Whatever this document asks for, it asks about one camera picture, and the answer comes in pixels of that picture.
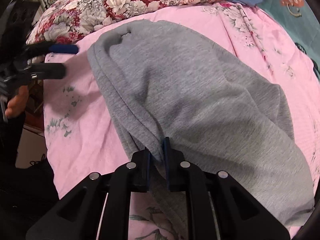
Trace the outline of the person's left hand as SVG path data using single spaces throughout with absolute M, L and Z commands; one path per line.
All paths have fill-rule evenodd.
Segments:
M 28 86 L 21 86 L 17 94 L 8 102 L 5 116 L 7 118 L 15 118 L 19 116 L 25 110 L 28 98 Z

